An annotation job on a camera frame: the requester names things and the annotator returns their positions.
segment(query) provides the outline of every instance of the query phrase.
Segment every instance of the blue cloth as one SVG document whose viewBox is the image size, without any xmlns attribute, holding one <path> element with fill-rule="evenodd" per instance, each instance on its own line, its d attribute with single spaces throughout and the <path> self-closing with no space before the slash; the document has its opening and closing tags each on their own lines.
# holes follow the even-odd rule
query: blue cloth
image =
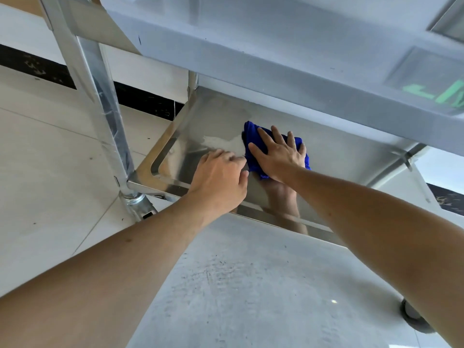
<svg viewBox="0 0 464 348">
<path fill-rule="evenodd" d="M 248 148 L 248 143 L 254 143 L 257 147 L 261 149 L 262 152 L 267 154 L 267 146 L 264 144 L 264 141 L 261 139 L 258 133 L 258 127 L 256 124 L 253 122 L 247 121 L 245 122 L 245 126 L 243 128 L 242 132 L 242 140 L 245 145 L 245 158 L 248 163 L 248 169 L 250 172 L 257 172 L 259 174 L 260 179 L 264 178 L 269 178 L 268 175 L 266 175 L 259 165 L 259 163 L 256 161 L 255 157 L 253 156 L 252 152 Z M 272 132 L 267 129 L 263 128 L 267 134 L 271 136 L 272 139 L 274 139 L 274 136 L 272 135 Z M 283 139 L 285 142 L 287 142 L 287 136 L 282 134 Z M 301 138 L 295 138 L 295 143 L 297 145 L 297 150 L 299 150 L 301 144 L 303 143 L 303 140 Z M 310 170 L 310 158 L 308 157 L 308 154 L 306 154 L 304 158 L 304 165 L 306 169 Z"/>
</svg>

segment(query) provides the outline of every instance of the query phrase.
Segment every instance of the caster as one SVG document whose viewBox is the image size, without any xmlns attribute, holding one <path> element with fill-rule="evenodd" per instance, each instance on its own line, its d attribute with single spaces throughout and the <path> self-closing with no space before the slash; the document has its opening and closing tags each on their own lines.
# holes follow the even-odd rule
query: caster
<svg viewBox="0 0 464 348">
<path fill-rule="evenodd" d="M 403 299 L 399 306 L 399 311 L 403 319 L 408 323 L 409 326 L 414 328 L 416 331 L 422 333 L 435 333 L 432 326 L 412 307 L 411 304 Z"/>
</svg>

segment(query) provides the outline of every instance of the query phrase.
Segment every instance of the upper shelf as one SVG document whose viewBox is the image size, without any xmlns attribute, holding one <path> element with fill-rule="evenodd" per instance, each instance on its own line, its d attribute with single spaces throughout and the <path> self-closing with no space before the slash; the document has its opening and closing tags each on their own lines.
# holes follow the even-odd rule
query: upper shelf
<svg viewBox="0 0 464 348">
<path fill-rule="evenodd" d="M 101 3 L 143 56 L 464 155 L 464 45 L 426 31 L 449 0 L 384 1 Z"/>
</svg>

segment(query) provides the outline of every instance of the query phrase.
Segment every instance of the finger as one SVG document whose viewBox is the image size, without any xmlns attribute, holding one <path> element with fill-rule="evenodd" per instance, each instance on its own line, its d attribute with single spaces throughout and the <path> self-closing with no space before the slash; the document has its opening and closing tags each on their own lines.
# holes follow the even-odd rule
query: finger
<svg viewBox="0 0 464 348">
<path fill-rule="evenodd" d="M 276 126 L 270 126 L 270 129 L 272 131 L 272 135 L 274 136 L 274 140 L 277 144 L 280 145 L 286 145 L 284 138 L 282 137 L 282 134 L 280 134 L 279 130 L 277 129 Z"/>
<path fill-rule="evenodd" d="M 248 144 L 248 148 L 250 149 L 252 155 L 256 158 L 256 160 L 258 160 L 258 162 L 262 161 L 263 159 L 266 158 L 266 154 L 264 152 L 262 152 L 261 149 L 259 147 L 257 147 L 255 144 L 253 144 L 253 143 Z"/>
<path fill-rule="evenodd" d="M 223 152 L 224 152 L 223 149 L 216 149 L 216 150 L 210 151 L 209 156 L 208 156 L 208 159 L 209 159 L 209 160 L 215 159 L 215 158 L 217 158 L 219 155 L 221 155 Z"/>
<path fill-rule="evenodd" d="M 200 161 L 198 162 L 198 166 L 200 166 L 201 164 L 204 164 L 206 162 L 206 160 L 208 159 L 208 156 L 209 156 L 209 152 L 207 152 L 206 154 L 204 154 L 201 158 L 200 158 Z"/>
<path fill-rule="evenodd" d="M 306 155 L 306 145 L 305 145 L 305 143 L 301 143 L 300 148 L 298 149 L 298 152 L 300 153 L 301 156 Z"/>
<path fill-rule="evenodd" d="M 268 147 L 268 149 L 273 145 L 275 144 L 275 142 L 272 140 L 272 138 L 270 137 L 269 134 L 266 133 L 266 131 L 259 127 L 258 128 L 258 134 L 259 136 L 261 137 L 261 139 L 263 140 L 264 144 L 266 144 L 266 146 Z"/>
<path fill-rule="evenodd" d="M 247 160 L 243 156 L 234 156 L 231 158 L 231 161 L 237 163 L 240 166 L 240 169 L 243 169 L 243 166 L 247 163 Z"/>
<path fill-rule="evenodd" d="M 293 135 L 292 131 L 288 132 L 287 145 L 292 149 L 297 149 L 297 145 L 295 143 L 295 136 Z"/>
<path fill-rule="evenodd" d="M 248 186 L 248 175 L 250 173 L 248 171 L 241 171 L 240 172 L 240 177 L 239 177 L 239 186 L 241 186 L 243 189 L 247 189 Z"/>
<path fill-rule="evenodd" d="M 234 156 L 235 156 L 235 153 L 232 151 L 224 151 L 221 154 L 221 157 L 224 158 L 225 160 L 232 160 Z"/>
</svg>

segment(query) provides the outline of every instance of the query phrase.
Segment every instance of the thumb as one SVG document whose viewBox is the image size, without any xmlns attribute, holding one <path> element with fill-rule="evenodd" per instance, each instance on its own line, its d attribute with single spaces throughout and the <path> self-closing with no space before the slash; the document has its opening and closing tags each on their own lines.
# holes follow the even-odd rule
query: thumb
<svg viewBox="0 0 464 348">
<path fill-rule="evenodd" d="M 261 149 L 257 147 L 255 144 L 248 144 L 248 148 L 250 149 L 256 160 L 258 160 L 258 162 L 266 157 L 266 154 L 262 152 Z"/>
<path fill-rule="evenodd" d="M 240 177 L 239 177 L 239 186 L 247 190 L 248 186 L 248 175 L 250 173 L 248 171 L 241 171 L 240 172 Z"/>
</svg>

